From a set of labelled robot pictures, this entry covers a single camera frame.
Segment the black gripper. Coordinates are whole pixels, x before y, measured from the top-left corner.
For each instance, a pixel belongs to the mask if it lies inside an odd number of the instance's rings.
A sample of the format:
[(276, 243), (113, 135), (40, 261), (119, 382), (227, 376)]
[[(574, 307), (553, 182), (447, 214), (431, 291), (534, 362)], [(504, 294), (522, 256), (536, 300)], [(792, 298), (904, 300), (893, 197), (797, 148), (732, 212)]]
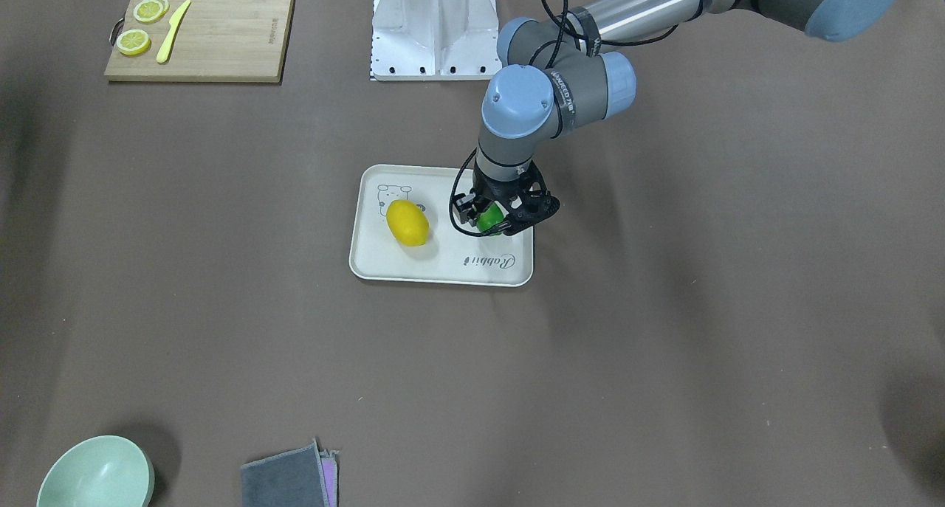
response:
[[(458, 193), (458, 183), (464, 171), (472, 166), (472, 188), (469, 193)], [(469, 224), (476, 227), (476, 219), (492, 202), (498, 202), (507, 214), (503, 203), (513, 199), (520, 192), (547, 190), (543, 175), (535, 163), (531, 163), (523, 173), (518, 174), (512, 181), (499, 181), (483, 174), (475, 161), (466, 160), (459, 168), (452, 186), (452, 227), (463, 235), (503, 235), (509, 228), (505, 221), (495, 225), (486, 232), (470, 231), (461, 227)]]

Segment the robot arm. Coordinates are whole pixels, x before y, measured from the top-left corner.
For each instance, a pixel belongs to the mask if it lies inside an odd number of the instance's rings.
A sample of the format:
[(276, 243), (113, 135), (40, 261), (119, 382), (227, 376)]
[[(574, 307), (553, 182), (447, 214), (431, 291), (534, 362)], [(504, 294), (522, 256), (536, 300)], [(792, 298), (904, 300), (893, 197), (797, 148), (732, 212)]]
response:
[(534, 157), (540, 142), (612, 118), (634, 102), (625, 47), (651, 45), (706, 15), (748, 10), (805, 35), (839, 43), (876, 23), (895, 0), (563, 0), (546, 20), (502, 27), (501, 67), (487, 84), (481, 131), (463, 163), (472, 187), (453, 187), (451, 224), (468, 237), (516, 235), (554, 215)]

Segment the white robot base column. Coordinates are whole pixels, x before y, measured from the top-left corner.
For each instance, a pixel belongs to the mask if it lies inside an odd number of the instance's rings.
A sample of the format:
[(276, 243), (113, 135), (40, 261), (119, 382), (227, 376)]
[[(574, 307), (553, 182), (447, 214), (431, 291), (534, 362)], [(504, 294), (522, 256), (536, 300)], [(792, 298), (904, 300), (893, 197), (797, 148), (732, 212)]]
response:
[(489, 80), (501, 68), (496, 0), (374, 0), (372, 6), (372, 80)]

